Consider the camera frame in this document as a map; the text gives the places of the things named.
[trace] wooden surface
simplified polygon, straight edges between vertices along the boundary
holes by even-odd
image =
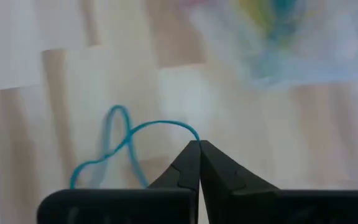
[[[180,52],[196,54],[186,62],[191,65],[161,68],[158,48],[173,51],[167,65],[185,61],[156,35],[171,39],[171,32],[191,27],[183,21],[153,27],[141,0],[91,3],[82,10],[89,47],[46,51],[41,85],[0,91],[0,223],[35,223],[37,204],[67,187],[74,166],[97,155],[101,122],[114,104],[126,105],[135,124],[175,119],[192,125],[202,139],[278,187],[358,189],[358,81],[252,90],[213,52],[195,48]],[[114,133],[118,144],[120,119]],[[162,125],[136,134],[149,181],[191,139]],[[138,187],[126,152],[110,160],[102,187]],[[207,223],[200,207],[200,223]]]

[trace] white paper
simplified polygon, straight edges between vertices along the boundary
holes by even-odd
[[[86,47],[81,0],[34,0],[43,50]]]
[[[32,0],[0,0],[0,89],[38,84],[40,71]]]

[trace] blue cable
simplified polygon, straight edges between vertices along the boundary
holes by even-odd
[[[109,142],[110,142],[110,137],[111,137],[112,117],[114,116],[116,110],[122,111],[122,114],[124,116],[124,121],[126,123],[126,129],[127,129],[126,133],[127,134],[126,134],[124,140],[122,140],[122,142],[112,152],[108,152]],[[128,148],[129,148],[129,155],[130,155],[130,159],[131,159],[132,169],[133,169],[136,177],[138,178],[139,182],[142,184],[142,186],[147,187],[148,186],[147,180],[146,180],[145,175],[144,175],[142,169],[140,168],[139,162],[137,161],[137,158],[136,158],[136,154],[135,154],[133,142],[132,142],[132,136],[136,132],[140,131],[141,129],[146,128],[147,126],[150,126],[153,124],[158,124],[158,123],[174,124],[174,125],[186,128],[194,135],[194,137],[196,138],[197,141],[200,141],[200,137],[198,136],[198,133],[196,132],[196,130],[194,130],[194,128],[192,128],[191,126],[189,126],[185,123],[179,122],[179,121],[166,121],[166,120],[149,121],[149,122],[140,124],[140,125],[136,126],[135,128],[131,129],[132,124],[131,124],[131,119],[129,117],[129,113],[127,112],[127,109],[121,105],[113,106],[109,110],[108,115],[106,116],[105,126],[103,129],[102,153],[104,153],[104,154],[100,157],[100,159],[94,160],[94,161],[86,161],[74,169],[74,171],[70,177],[70,189],[75,188],[76,180],[77,180],[79,174],[81,173],[81,171],[86,166],[91,165],[91,164],[99,164],[99,163],[105,162],[107,159],[109,159],[110,157],[115,155],[119,150],[121,150],[126,144],[128,144]],[[97,184],[100,184],[100,182],[104,178],[104,174],[106,173],[107,164],[102,164],[102,165],[103,165],[102,171],[100,172],[101,175],[96,176],[96,179],[95,179],[95,182]]]

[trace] blue wire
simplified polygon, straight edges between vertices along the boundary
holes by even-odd
[[[107,159],[109,159],[110,157],[112,157],[113,155],[115,155],[115,153],[117,153],[119,150],[121,150],[126,144],[128,144],[128,148],[129,148],[129,155],[130,155],[130,159],[131,159],[131,165],[133,168],[133,171],[135,173],[135,175],[137,176],[137,178],[139,179],[139,182],[143,185],[143,187],[148,186],[147,180],[145,178],[145,175],[142,171],[142,169],[140,168],[140,165],[137,161],[136,158],[136,154],[134,152],[134,147],[133,147],[133,142],[132,142],[132,136],[140,131],[143,128],[146,128],[147,126],[153,125],[153,124],[158,124],[158,123],[164,123],[164,124],[174,124],[177,126],[181,126],[183,128],[186,128],[187,130],[189,130],[194,137],[196,138],[197,141],[200,141],[200,137],[198,136],[198,133],[196,132],[196,130],[194,130],[194,128],[192,128],[191,126],[179,122],[179,121],[166,121],[166,120],[160,120],[160,121],[149,121],[143,124],[140,124],[138,126],[136,126],[133,129],[130,129],[127,131],[127,134],[124,138],[124,140],[122,140],[122,142],[110,153],[108,153],[108,147],[109,147],[109,140],[110,140],[110,133],[111,133],[111,126],[112,126],[112,117],[115,114],[115,111],[120,109],[124,115],[124,120],[126,122],[126,127],[131,127],[131,119],[129,117],[129,114],[127,112],[127,109],[124,106],[121,105],[116,105],[113,106],[110,110],[109,113],[106,117],[106,123],[105,123],[105,127],[104,127],[104,132],[103,132],[103,144],[102,144],[102,150],[103,152],[105,152],[100,159],[95,160],[95,161],[86,161],[82,164],[80,164],[78,167],[76,167],[70,177],[70,188],[74,189],[75,188],[75,183],[76,180],[79,176],[79,174],[81,173],[81,171],[88,165],[91,164],[99,164],[102,163],[104,161],[106,161]],[[97,183],[101,182],[103,180],[103,176],[105,174],[105,169],[106,169],[106,164],[102,167],[103,171],[101,172],[101,176],[99,176],[99,178],[97,178]]]

